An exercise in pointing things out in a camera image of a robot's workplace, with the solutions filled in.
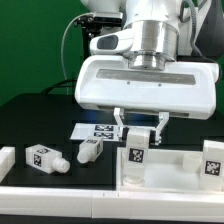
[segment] white plastic part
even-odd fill
[[[59,173],[67,173],[70,168],[70,163],[63,158],[56,158],[52,166]]]
[[[46,173],[58,171],[66,173],[70,163],[62,159],[62,153],[43,145],[26,148],[26,164]]]
[[[148,149],[150,130],[144,128],[130,128],[127,136],[127,148]]]
[[[180,5],[179,0],[127,0],[127,21],[124,27],[137,21],[153,20],[165,22],[179,31]]]
[[[75,98],[85,109],[103,110],[113,105],[111,110],[169,111],[170,117],[208,119],[216,108],[216,67],[211,63],[167,62],[164,71],[152,72],[128,69],[128,60],[121,56],[92,56],[82,66]],[[172,75],[177,75],[177,83],[172,78],[167,83]],[[185,83],[188,78],[193,82]]]
[[[3,147],[0,150],[0,183],[15,164],[15,148]]]
[[[123,54],[132,48],[133,42],[134,42],[133,41],[134,35],[135,35],[135,33],[133,30],[127,29],[127,30],[123,30],[123,31],[120,31],[117,33],[96,37],[96,38],[92,39],[90,42],[90,51],[93,55],[94,54],[96,54],[96,55]],[[118,38],[118,45],[117,45],[116,49],[113,49],[113,50],[98,49],[98,47],[97,47],[98,41],[102,38],[110,37],[110,36],[117,36],[117,38]]]
[[[77,159],[80,163],[95,162],[103,151],[103,137],[90,136],[79,146]]]
[[[119,12],[125,0],[81,0],[81,2],[91,12]]]
[[[200,187],[204,190],[222,191],[224,171],[224,143],[205,141]]]
[[[117,122],[118,127],[124,127],[122,119],[124,119],[124,108],[114,109],[114,118]]]
[[[130,128],[127,135],[127,154],[124,163],[123,179],[125,185],[144,185],[145,161],[149,148],[150,130],[144,128]]]
[[[202,155],[186,153],[183,159],[183,169],[187,172],[199,173],[201,171]]]

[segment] black table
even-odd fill
[[[116,149],[125,143],[105,142],[104,151],[95,163],[80,165],[76,158],[81,141],[70,140],[76,123],[115,124],[115,120],[113,112],[81,109],[73,96],[24,94],[0,107],[0,146],[16,148],[16,164],[1,186],[115,190]],[[154,116],[129,114],[126,117],[129,125],[155,126],[157,123]],[[207,121],[171,118],[162,137],[159,148],[199,151],[204,140],[224,141],[224,117],[216,112]],[[71,163],[69,172],[49,175],[27,166],[25,148],[36,144],[61,151]],[[7,223],[14,223],[15,218],[17,223],[90,222],[88,219],[0,216]],[[91,221],[112,223],[111,220]],[[119,220],[118,223],[136,221]]]

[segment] small white container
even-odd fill
[[[88,137],[79,146],[79,154],[77,156],[77,160],[82,164],[95,162],[102,151],[103,137]]]
[[[43,145],[26,148],[26,164],[46,173],[57,171],[66,173],[70,163],[62,158],[62,153]]]
[[[0,183],[15,164],[15,148],[3,147],[0,150]]]

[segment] green wall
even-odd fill
[[[63,80],[61,39],[68,23],[85,11],[79,0],[0,0],[0,105]],[[71,29],[65,47],[69,78],[77,77],[82,61],[81,31]],[[224,114],[224,81],[217,93]]]

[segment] white block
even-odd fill
[[[103,137],[90,136],[79,146],[77,159],[80,163],[95,162],[103,152]]]
[[[129,192],[95,191],[92,218],[129,219]]]
[[[224,143],[205,141],[200,188],[222,191],[224,168]]]
[[[0,151],[0,183],[15,164],[15,148],[3,147]]]

